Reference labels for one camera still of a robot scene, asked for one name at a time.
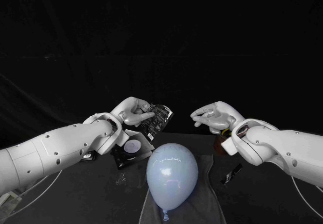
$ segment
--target white label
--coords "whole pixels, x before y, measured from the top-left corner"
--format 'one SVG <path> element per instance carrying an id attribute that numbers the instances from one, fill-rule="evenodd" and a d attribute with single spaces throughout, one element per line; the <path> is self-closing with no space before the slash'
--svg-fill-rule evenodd
<path id="1" fill-rule="evenodd" d="M 150 140 L 153 140 L 153 136 L 152 136 L 152 134 L 149 133 L 149 137 L 150 137 Z"/>

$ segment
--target black backdrop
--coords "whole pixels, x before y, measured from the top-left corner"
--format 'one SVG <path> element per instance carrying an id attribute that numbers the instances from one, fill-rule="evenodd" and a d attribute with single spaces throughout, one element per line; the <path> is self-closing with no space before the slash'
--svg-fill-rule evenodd
<path id="1" fill-rule="evenodd" d="M 323 134 L 321 1 L 0 3 L 0 146 L 81 123 L 135 96 L 175 112 L 225 101 Z"/>

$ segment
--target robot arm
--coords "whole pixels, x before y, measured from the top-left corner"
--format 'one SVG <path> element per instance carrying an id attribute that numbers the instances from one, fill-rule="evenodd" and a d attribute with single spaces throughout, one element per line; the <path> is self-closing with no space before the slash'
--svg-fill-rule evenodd
<path id="1" fill-rule="evenodd" d="M 122 124 L 136 125 L 153 117 L 153 112 L 143 113 L 149 107 L 145 100 L 130 97 L 112 113 L 96 114 L 83 124 L 58 128 L 0 150 L 0 195 L 74 165 L 88 151 L 106 154 L 116 144 L 123 146 L 129 135 Z"/>
<path id="2" fill-rule="evenodd" d="M 233 136 L 223 143 L 230 155 L 240 152 L 256 166 L 264 162 L 274 163 L 289 175 L 323 188 L 323 136 L 293 130 L 280 131 L 256 119 L 231 119 L 238 121 L 231 123 L 228 118 L 236 118 L 238 113 L 231 107 L 223 111 L 215 108 L 212 114 L 217 117 L 212 114 L 198 117 L 197 114 L 202 113 L 199 109 L 192 114 L 194 121 L 214 128 L 233 130 Z"/>

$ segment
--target robotic hand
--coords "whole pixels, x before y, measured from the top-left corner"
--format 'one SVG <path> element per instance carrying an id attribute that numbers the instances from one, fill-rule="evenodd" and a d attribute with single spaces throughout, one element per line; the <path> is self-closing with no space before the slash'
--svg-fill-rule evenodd
<path id="1" fill-rule="evenodd" d="M 153 112 L 145 113 L 148 108 L 145 100 L 129 97 L 112 113 L 94 114 L 83 124 L 58 128 L 0 150 L 0 196 L 74 165 L 88 151 L 106 154 L 116 144 L 123 146 L 129 135 L 122 124 L 139 125 L 153 117 Z"/>
<path id="2" fill-rule="evenodd" d="M 195 126 L 208 125 L 214 134 L 230 128 L 233 136 L 223 143 L 230 155 L 240 152 L 256 166 L 274 163 L 289 175 L 323 188 L 323 136 L 280 131 L 267 122 L 246 119 L 221 101 L 198 109 L 191 117 Z"/>

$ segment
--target gray cloth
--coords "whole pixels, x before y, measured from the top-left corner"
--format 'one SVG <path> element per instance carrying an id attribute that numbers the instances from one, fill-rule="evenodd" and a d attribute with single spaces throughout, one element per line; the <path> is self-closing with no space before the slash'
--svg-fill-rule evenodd
<path id="1" fill-rule="evenodd" d="M 214 165 L 212 155 L 195 155 L 199 178 L 194 192 L 182 205 L 168 211 L 169 221 L 163 220 L 163 211 L 153 200 L 150 190 L 143 204 L 140 224 L 225 224 L 218 198 L 211 187 L 210 171 Z"/>

